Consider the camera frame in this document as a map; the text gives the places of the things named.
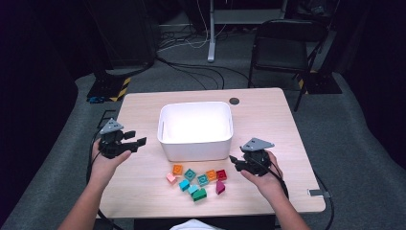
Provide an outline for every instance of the white plastic bin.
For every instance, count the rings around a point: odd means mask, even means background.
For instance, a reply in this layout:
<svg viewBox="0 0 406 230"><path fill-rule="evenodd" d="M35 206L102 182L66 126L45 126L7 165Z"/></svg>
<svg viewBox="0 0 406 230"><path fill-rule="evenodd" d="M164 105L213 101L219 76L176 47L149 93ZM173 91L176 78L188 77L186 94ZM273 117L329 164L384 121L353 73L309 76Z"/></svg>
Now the white plastic bin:
<svg viewBox="0 0 406 230"><path fill-rule="evenodd" d="M225 159L233 137L230 106L223 102L167 104L161 109L157 135L169 161Z"/></svg>

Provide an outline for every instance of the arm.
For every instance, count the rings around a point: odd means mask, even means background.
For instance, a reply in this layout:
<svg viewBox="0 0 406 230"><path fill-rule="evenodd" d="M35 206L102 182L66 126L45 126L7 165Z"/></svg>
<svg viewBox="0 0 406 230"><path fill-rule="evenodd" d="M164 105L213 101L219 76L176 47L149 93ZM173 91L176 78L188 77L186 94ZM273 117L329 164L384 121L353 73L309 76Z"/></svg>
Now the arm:
<svg viewBox="0 0 406 230"><path fill-rule="evenodd" d="M275 155L270 151L268 151L268 154L269 159L276 167L278 167L279 172L282 173ZM274 173L277 172L274 166L271 166L271 170ZM286 195L283 193L280 182L274 175L267 173L263 176L255 176L247 171L241 171L241 174L254 183L259 189L259 192L266 198L266 200L268 200L269 204L275 211L282 229L310 229L292 206L289 199L287 199Z"/></svg>
<svg viewBox="0 0 406 230"><path fill-rule="evenodd" d="M58 229L93 229L102 200L102 192L113 177L116 168L131 154L131 151L128 150L114 159L105 158L99 154L99 142L100 140L93 145L92 156L93 159L96 159L92 166L89 183Z"/></svg>

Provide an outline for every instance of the plastic block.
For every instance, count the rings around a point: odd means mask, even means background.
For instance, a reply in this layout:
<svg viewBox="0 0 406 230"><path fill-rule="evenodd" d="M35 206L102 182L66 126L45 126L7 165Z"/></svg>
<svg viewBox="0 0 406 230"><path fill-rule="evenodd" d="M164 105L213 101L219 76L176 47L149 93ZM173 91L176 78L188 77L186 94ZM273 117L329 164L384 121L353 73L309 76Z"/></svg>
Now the plastic block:
<svg viewBox="0 0 406 230"><path fill-rule="evenodd" d="M214 181L217 179L217 174L215 173L214 170L210 170L206 172L207 178L209 179L209 181Z"/></svg>
<svg viewBox="0 0 406 230"><path fill-rule="evenodd" d="M225 190L226 186L224 185L224 183L221 182L220 180L217 180L217 182L215 182L215 192L219 195L223 193Z"/></svg>
<svg viewBox="0 0 406 230"><path fill-rule="evenodd" d="M183 166L182 166L182 165L174 165L174 166L173 166L172 173L173 173L174 175L181 175L181 174L182 174L182 171L183 171Z"/></svg>
<svg viewBox="0 0 406 230"><path fill-rule="evenodd" d="M198 191L199 187L197 187L197 185L191 185L188 189L189 194L193 194L194 192Z"/></svg>
<svg viewBox="0 0 406 230"><path fill-rule="evenodd" d="M193 201L197 201L197 200L205 198L205 197L207 197L207 193L206 193L205 189L201 189L192 194Z"/></svg>
<svg viewBox="0 0 406 230"><path fill-rule="evenodd" d="M227 174L224 170L220 170L216 172L217 174L217 179L218 180L226 180L227 179Z"/></svg>
<svg viewBox="0 0 406 230"><path fill-rule="evenodd" d="M182 192L189 189L190 186L191 186L191 184L189 183L189 180L187 180L187 179L184 179L184 180L182 180L182 182L179 183L179 187L180 187L180 190L182 190Z"/></svg>
<svg viewBox="0 0 406 230"><path fill-rule="evenodd" d="M167 180L171 183L174 184L176 182L176 177L172 173L167 174Z"/></svg>
<svg viewBox="0 0 406 230"><path fill-rule="evenodd" d="M206 174L199 175L199 176L197 177L197 181L199 182L199 185L200 185L201 187L203 187L203 186L209 184L209 182L210 182L209 179L207 178L207 175L206 175Z"/></svg>
<svg viewBox="0 0 406 230"><path fill-rule="evenodd" d="M185 172L185 178L189 179L189 181L192 181L195 177L196 177L196 172L194 172L193 170L188 169Z"/></svg>

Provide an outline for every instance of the chair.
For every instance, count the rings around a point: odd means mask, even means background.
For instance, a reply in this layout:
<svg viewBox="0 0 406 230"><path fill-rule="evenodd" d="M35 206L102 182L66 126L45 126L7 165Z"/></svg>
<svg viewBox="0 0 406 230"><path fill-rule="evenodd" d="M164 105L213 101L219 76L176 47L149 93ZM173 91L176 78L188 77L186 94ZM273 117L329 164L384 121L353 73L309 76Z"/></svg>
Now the chair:
<svg viewBox="0 0 406 230"><path fill-rule="evenodd" d="M254 68L301 76L304 84L294 108L297 111L317 51L327 34L326 26L309 20L275 19L259 25L252 49L248 88L252 84ZM315 46L308 56L310 44Z"/></svg>

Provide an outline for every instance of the table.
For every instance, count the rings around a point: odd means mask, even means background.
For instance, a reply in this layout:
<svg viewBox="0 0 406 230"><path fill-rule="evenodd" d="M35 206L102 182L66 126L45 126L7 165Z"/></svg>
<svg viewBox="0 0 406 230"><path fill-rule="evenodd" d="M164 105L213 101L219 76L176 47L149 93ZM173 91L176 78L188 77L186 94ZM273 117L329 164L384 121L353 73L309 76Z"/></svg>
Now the table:
<svg viewBox="0 0 406 230"><path fill-rule="evenodd" d="M310 196L307 189L319 189L286 98L279 88L252 88L208 91L184 91L128 94L118 117L124 131L136 130L137 139L147 144L138 149L116 170L101 199L101 210L108 218L180 218L228 217L274 214L257 187L236 171L230 160L206 162L170 162L157 139L161 108L166 104L187 102L225 102L231 105L234 136L230 154L242 159L239 146L257 137L275 144L271 150L278 158L290 200L300 213L322 212L322 197ZM207 197L192 201L188 192L166 179L174 164L184 172L198 174L225 170L226 190L217 195L215 182L204 188Z"/></svg>
<svg viewBox="0 0 406 230"><path fill-rule="evenodd" d="M214 0L210 0L210 45L208 62L214 62L215 31L214 24L261 24L264 21L284 18L287 0L280 9L268 10L214 10Z"/></svg>

